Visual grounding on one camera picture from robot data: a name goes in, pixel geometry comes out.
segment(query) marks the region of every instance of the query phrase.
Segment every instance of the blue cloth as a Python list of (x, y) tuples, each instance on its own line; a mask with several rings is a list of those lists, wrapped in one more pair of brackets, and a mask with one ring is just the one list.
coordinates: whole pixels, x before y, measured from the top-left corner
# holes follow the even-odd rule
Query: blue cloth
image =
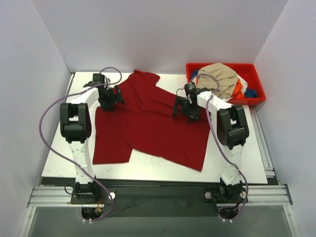
[(245, 92), (245, 98), (258, 98), (258, 93), (256, 90), (252, 90), (247, 88), (246, 92)]
[(190, 76), (190, 79), (192, 79), (192, 77), (196, 76), (198, 74), (198, 70), (194, 70)]

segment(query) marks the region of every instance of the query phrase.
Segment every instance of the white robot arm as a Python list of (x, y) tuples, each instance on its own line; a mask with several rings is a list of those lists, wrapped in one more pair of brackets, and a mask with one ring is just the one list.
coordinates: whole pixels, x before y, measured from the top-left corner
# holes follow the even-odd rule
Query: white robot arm
[[(206, 108), (206, 102), (207, 100), (212, 96), (212, 92), (211, 91), (205, 91), (202, 92), (201, 94), (199, 94), (197, 96), (197, 105), (202, 107), (202, 108)], [(241, 166), (241, 154), (242, 154), (242, 149), (243, 149), (243, 143), (239, 143), (238, 145), (233, 145), (231, 147), (227, 146), (227, 139), (226, 137), (223, 137), (223, 132), (221, 131), (221, 135), (222, 137), (219, 136), (218, 134), (218, 130), (223, 126), (223, 121), (221, 119), (221, 124), (217, 124), (218, 122), (218, 116), (220, 116), (218, 114), (218, 111), (221, 110), (231, 110), (232, 109), (232, 104), (224, 102), (223, 100), (221, 100), (220, 98), (218, 98), (217, 96), (212, 97), (210, 103), (208, 104), (208, 111), (211, 113), (211, 122), (212, 122), (212, 126), (214, 128), (216, 137), (220, 140), (221, 144), (220, 146), (222, 147), (222, 150), (225, 154), (225, 156), (230, 160), (230, 162), (236, 164), (239, 168)], [(229, 122), (230, 125), (236, 124), (236, 121), (232, 121), (231, 118), (229, 118)], [(248, 130), (248, 126), (245, 127), (244, 129), (241, 130), (241, 132), (245, 133), (245, 135), (243, 136), (243, 134), (241, 135), (241, 138), (246, 138), (249, 136), (249, 132), (248, 135), (246, 134)], [(237, 169), (224, 161), (224, 170), (222, 172), (222, 180), (223, 182), (228, 186), (228, 185), (236, 185), (238, 183), (240, 183), (241, 181), (241, 176), (239, 174), (239, 172), (237, 171)]]
[[(88, 174), (95, 177), (89, 155), (88, 141), (91, 136), (92, 127), (89, 115), (89, 108), (98, 100), (104, 111), (113, 109), (116, 103), (123, 103), (124, 100), (119, 87), (96, 85), (104, 84), (105, 76), (93, 74), (93, 81), (86, 84), (82, 91), (85, 93), (72, 100), (70, 103), (60, 105), (60, 131), (66, 138), (73, 153), (73, 158)], [(93, 180), (87, 177), (81, 168), (76, 167), (75, 193), (78, 198), (84, 195), (84, 199), (98, 199), (99, 187)]]
[(187, 116), (189, 122), (194, 122), (199, 120), (200, 108), (206, 108), (211, 113), (215, 142), (227, 159), (223, 159), (225, 164), (219, 180), (221, 188), (213, 189), (212, 195), (217, 197), (219, 203), (240, 201), (244, 188), (236, 166), (240, 169), (243, 146), (249, 136), (243, 106), (226, 103), (207, 88), (197, 89), (194, 82), (186, 84), (184, 90), (187, 97), (176, 96), (173, 116), (181, 106), (180, 113)]

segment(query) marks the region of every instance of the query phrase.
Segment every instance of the white backdrop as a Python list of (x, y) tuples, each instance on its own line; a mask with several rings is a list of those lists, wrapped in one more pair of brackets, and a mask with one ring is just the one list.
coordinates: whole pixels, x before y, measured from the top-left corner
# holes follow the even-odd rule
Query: white backdrop
[(287, 0), (33, 0), (72, 72), (254, 62)]
[(315, 12), (314, 0), (289, 0), (255, 61), (267, 97), (260, 122), (303, 237), (316, 236)]
[[(38, 122), (70, 73), (31, 0), (0, 1), (0, 236), (18, 235), (48, 150)], [(44, 122), (52, 141), (58, 107)]]

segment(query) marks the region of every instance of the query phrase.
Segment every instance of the red shirt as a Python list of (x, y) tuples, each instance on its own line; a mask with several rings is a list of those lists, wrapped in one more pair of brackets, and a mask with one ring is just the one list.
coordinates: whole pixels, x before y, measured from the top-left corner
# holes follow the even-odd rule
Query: red shirt
[(173, 118), (176, 96), (156, 87), (158, 80), (158, 75), (135, 70), (119, 85), (126, 104), (116, 104), (113, 112), (97, 108), (93, 164), (128, 162), (137, 149), (202, 170), (208, 122), (188, 123), (181, 114)]

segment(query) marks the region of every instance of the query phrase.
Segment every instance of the beige cloth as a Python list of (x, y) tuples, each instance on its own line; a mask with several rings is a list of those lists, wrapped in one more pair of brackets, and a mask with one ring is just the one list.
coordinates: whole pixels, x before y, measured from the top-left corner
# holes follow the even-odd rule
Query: beige cloth
[[(219, 82), (219, 91), (214, 94), (219, 98), (229, 98), (235, 89), (236, 83), (238, 81), (237, 73), (230, 67), (225, 66), (221, 63), (215, 63), (201, 68), (198, 74), (208, 74), (215, 77)], [(216, 89), (217, 83), (207, 76), (198, 77), (197, 88), (208, 88)]]

